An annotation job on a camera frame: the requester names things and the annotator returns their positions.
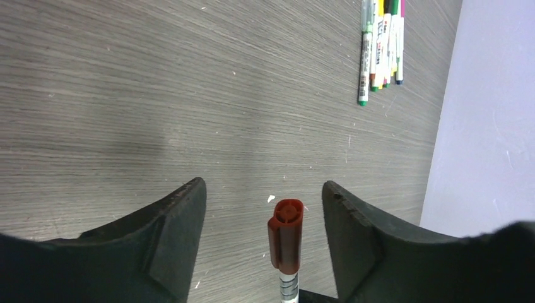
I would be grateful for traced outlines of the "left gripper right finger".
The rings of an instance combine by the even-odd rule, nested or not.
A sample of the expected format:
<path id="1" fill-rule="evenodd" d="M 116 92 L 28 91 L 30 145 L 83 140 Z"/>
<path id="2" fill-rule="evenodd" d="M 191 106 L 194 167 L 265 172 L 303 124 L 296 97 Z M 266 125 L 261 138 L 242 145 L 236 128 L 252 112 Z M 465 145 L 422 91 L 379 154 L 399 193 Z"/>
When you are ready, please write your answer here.
<path id="1" fill-rule="evenodd" d="M 533 302 L 534 223 L 453 237 L 322 188 L 340 302 Z"/>

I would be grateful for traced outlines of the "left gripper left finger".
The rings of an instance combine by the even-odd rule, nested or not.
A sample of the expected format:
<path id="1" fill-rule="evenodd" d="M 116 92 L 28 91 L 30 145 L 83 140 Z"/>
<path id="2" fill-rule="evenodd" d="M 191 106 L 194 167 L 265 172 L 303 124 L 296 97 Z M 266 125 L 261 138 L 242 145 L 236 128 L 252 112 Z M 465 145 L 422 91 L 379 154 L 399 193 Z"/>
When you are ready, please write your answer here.
<path id="1" fill-rule="evenodd" d="M 75 239 L 1 236 L 2 302 L 186 302 L 206 213 L 196 177 Z"/>

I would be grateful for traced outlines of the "blue-end marker pen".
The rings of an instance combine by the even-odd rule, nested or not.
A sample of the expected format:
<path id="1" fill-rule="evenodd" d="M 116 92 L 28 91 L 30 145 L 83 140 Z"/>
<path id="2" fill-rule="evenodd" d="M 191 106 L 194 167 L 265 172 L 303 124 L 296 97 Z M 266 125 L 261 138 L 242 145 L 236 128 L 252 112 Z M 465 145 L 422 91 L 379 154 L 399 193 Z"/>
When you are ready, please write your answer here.
<path id="1" fill-rule="evenodd" d="M 267 222 L 271 264 L 278 270 L 282 303 L 299 301 L 303 210 L 300 200 L 283 199 Z"/>

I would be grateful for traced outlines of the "green-end marker pen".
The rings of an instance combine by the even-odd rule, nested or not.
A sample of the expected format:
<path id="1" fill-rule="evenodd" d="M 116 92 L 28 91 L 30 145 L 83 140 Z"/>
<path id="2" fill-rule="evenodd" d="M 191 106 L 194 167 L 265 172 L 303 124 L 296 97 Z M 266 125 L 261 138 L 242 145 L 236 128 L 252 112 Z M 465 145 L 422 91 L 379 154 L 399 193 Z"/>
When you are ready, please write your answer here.
<path id="1" fill-rule="evenodd" d="M 370 56 L 373 40 L 374 3 L 372 0 L 362 1 L 362 51 L 360 62 L 360 80 L 358 104 L 365 106 L 368 102 L 370 86 Z"/>

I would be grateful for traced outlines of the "red-brown pen cap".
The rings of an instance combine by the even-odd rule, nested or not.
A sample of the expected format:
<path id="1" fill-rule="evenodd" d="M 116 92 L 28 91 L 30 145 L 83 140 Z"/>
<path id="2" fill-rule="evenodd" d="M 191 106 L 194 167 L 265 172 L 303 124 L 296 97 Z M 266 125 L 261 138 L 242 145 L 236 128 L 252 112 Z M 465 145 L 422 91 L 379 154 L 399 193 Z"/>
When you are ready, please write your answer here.
<path id="1" fill-rule="evenodd" d="M 271 263 L 285 275 L 294 275 L 300 268 L 303 203 L 283 199 L 267 222 Z"/>

